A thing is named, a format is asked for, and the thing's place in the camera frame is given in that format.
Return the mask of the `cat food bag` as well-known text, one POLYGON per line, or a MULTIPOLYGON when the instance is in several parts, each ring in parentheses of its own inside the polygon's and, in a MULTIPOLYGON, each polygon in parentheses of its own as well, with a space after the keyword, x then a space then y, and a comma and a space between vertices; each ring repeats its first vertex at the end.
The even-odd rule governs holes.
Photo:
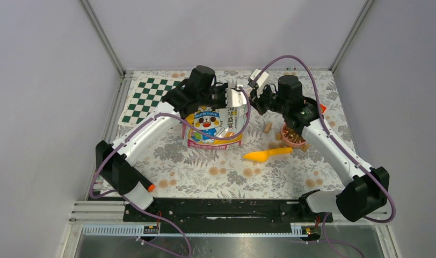
POLYGON ((247 106, 212 109, 200 106, 189 115, 183 125, 183 145, 200 149, 232 149, 242 145, 243 133, 248 119, 247 106))

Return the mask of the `yellow plastic scoop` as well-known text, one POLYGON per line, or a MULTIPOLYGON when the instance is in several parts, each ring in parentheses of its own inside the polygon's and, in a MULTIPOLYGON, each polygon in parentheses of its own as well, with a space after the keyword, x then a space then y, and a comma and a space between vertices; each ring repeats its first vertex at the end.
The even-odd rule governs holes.
POLYGON ((244 154, 242 158, 254 162, 266 162, 271 156, 288 154, 292 152, 293 152, 293 148, 291 147, 275 148, 275 149, 268 149, 268 150, 247 153, 244 154))

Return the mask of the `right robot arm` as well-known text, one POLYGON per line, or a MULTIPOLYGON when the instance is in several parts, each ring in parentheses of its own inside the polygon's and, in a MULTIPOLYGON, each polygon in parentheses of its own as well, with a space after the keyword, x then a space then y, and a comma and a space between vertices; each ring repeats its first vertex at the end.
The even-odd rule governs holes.
POLYGON ((342 191, 312 191, 302 195, 306 202, 298 207, 301 219, 312 221, 320 212, 340 212, 347 220, 355 222, 390 202, 387 170, 375 168, 359 158, 333 132, 323 118, 321 106, 303 95, 297 76, 280 77, 274 90, 269 84, 250 84, 253 87, 251 106, 260 115, 267 111, 281 114, 288 128, 319 151, 344 186, 342 191))

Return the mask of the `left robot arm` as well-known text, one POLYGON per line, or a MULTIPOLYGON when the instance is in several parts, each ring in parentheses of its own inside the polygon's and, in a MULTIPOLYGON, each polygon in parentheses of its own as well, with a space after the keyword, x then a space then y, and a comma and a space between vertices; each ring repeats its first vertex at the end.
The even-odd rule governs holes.
POLYGON ((217 83, 215 71, 196 66, 190 76, 166 92, 154 111, 127 134, 112 143, 101 141, 96 146, 96 180, 102 176, 126 201, 136 207, 136 214, 145 221, 155 218, 157 207, 149 192, 148 180, 134 167, 138 157, 175 125, 202 106, 218 110, 232 105, 236 93, 228 83, 217 83))

